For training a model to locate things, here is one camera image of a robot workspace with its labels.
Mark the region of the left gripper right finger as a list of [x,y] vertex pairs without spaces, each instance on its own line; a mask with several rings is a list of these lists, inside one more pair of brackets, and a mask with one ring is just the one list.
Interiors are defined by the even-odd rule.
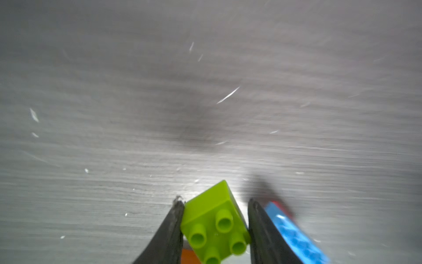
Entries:
[[247,212],[252,264],[303,264],[258,200],[249,199]]

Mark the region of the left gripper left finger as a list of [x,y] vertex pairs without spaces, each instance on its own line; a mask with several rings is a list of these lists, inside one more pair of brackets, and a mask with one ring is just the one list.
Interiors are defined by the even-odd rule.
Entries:
[[133,264],[179,264],[184,244],[180,226],[184,203],[175,200],[156,234]]

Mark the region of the blue long lego brick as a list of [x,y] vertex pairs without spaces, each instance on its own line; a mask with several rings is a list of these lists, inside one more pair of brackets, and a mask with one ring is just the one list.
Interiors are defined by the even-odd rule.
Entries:
[[265,211],[273,224],[303,264],[329,264],[330,259],[302,232],[292,219],[274,202]]

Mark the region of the red lego brick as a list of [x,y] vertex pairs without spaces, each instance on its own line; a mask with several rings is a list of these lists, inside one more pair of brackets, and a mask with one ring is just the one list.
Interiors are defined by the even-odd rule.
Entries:
[[272,201],[274,205],[276,205],[288,218],[294,219],[294,215],[289,207],[281,201]]

